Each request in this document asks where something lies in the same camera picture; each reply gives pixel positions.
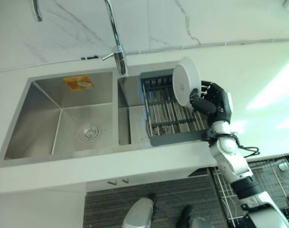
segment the dish rack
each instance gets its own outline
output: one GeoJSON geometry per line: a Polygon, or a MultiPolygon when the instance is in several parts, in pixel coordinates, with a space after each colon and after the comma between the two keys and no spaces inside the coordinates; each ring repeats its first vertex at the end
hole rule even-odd
{"type": "MultiPolygon", "coordinates": [[[[289,220],[289,205],[286,201],[286,197],[289,196],[289,156],[250,162],[249,167],[256,180],[289,220]]],[[[246,228],[243,220],[246,212],[241,209],[237,195],[230,184],[225,182],[217,167],[210,169],[229,227],[246,228]]]]}
{"type": "Polygon", "coordinates": [[[200,140],[207,117],[182,107],[175,99],[172,75],[141,79],[151,145],[200,140]]]}

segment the metal wire rack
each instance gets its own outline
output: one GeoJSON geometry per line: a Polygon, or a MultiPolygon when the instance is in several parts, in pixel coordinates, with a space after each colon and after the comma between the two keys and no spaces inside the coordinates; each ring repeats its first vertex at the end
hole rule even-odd
{"type": "MultiPolygon", "coordinates": [[[[289,205],[286,202],[289,196],[289,156],[255,161],[249,166],[257,181],[289,220],[289,205]]],[[[234,228],[246,227],[243,220],[245,211],[241,209],[237,195],[217,167],[212,168],[212,172],[229,225],[234,228]]]]}
{"type": "Polygon", "coordinates": [[[172,75],[142,79],[142,89],[150,137],[207,129],[206,116],[177,103],[172,75]]]}

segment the gray carpet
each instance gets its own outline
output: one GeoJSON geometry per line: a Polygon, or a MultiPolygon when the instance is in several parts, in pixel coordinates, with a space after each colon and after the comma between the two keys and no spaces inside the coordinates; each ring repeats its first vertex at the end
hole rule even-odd
{"type": "Polygon", "coordinates": [[[130,207],[150,192],[157,195],[156,216],[152,228],[174,228],[187,204],[193,205],[197,213],[210,221],[215,228],[226,227],[208,175],[89,192],[86,195],[83,227],[121,228],[130,207]]]}

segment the label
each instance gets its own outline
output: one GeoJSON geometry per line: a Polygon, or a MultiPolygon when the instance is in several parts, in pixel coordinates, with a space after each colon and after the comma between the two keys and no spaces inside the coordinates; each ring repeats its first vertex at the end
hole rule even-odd
{"type": "Polygon", "coordinates": [[[71,91],[94,88],[91,79],[88,75],[79,75],[74,77],[65,77],[63,81],[67,84],[71,91]]]}

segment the robotic arm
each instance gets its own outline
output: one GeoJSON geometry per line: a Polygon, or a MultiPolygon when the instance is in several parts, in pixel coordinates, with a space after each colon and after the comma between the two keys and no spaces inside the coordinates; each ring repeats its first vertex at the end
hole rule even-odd
{"type": "Polygon", "coordinates": [[[231,96],[215,83],[202,81],[202,93],[194,89],[190,94],[194,110],[208,116],[210,129],[203,136],[220,172],[237,194],[241,208],[248,213],[249,228],[289,228],[289,222],[275,205],[270,195],[255,180],[236,135],[230,131],[231,96]]]}

